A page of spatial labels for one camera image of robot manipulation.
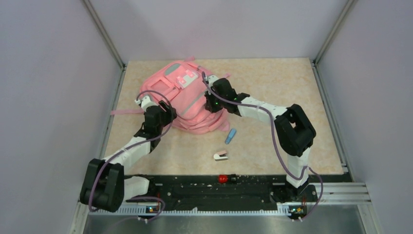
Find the blue eraser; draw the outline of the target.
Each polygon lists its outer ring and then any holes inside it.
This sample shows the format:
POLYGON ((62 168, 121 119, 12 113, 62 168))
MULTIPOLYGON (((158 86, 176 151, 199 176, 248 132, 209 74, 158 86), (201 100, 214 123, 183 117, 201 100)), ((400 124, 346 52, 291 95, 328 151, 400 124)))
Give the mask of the blue eraser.
POLYGON ((236 133, 237 133, 237 130, 235 128, 230 129, 227 137, 225 138, 225 144, 229 144, 234 138, 234 136, 236 135, 236 133))

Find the pink student backpack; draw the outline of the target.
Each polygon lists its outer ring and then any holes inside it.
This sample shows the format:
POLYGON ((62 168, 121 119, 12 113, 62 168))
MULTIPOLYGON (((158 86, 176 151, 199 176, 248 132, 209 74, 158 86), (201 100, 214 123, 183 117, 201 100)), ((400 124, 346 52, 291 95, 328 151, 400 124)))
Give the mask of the pink student backpack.
POLYGON ((147 78, 139 91, 153 90, 163 94, 176 110, 177 118, 172 126, 179 130, 194 135, 228 131, 227 110, 211 113, 205 109, 207 88, 202 82, 202 72, 206 75, 212 72, 194 60, 194 57, 189 57, 166 65, 147 78))

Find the red black stamp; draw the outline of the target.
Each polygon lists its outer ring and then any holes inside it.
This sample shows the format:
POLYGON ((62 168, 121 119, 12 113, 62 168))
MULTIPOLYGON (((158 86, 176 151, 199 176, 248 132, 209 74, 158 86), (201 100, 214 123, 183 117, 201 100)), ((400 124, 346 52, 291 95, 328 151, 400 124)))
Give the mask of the red black stamp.
POLYGON ((219 175, 218 176, 218 182, 220 184, 237 183, 237 176, 236 176, 236 174, 219 175))

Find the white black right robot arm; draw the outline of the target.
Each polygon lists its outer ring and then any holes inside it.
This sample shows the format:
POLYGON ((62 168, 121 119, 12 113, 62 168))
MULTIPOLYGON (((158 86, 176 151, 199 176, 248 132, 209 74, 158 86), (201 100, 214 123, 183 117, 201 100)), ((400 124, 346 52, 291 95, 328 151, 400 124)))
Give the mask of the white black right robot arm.
POLYGON ((308 183, 308 159, 317 133, 308 116, 298 104, 290 107, 259 101, 249 94, 237 93, 226 78, 203 76, 206 109, 215 113, 221 109, 240 117, 268 123, 276 156, 287 176, 286 196, 298 201, 305 195, 308 183))

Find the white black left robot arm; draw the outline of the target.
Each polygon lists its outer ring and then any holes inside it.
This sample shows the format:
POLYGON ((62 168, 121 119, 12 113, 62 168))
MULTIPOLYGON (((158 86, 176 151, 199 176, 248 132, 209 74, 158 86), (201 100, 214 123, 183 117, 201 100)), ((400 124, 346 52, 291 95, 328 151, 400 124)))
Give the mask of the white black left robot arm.
POLYGON ((141 104, 144 122, 131 140, 114 154, 104 159, 92 159, 79 195, 80 203, 91 211, 97 209, 115 212, 127 200, 139 196, 151 201, 156 188, 143 175, 127 175, 126 172, 143 156, 150 154, 159 144, 164 128, 176 119, 176 110, 169 101, 141 104))

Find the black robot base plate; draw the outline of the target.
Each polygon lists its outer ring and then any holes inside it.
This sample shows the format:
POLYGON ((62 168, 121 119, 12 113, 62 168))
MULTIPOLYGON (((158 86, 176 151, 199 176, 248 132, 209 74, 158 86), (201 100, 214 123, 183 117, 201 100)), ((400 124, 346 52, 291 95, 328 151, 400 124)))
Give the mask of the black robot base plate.
POLYGON ((350 182, 342 175, 311 175, 301 191, 289 186, 284 175, 236 175, 237 183, 220 184, 219 175, 144 175, 149 192, 127 203, 155 202, 167 211, 270 211, 287 202, 306 205, 318 199, 315 183, 350 182))

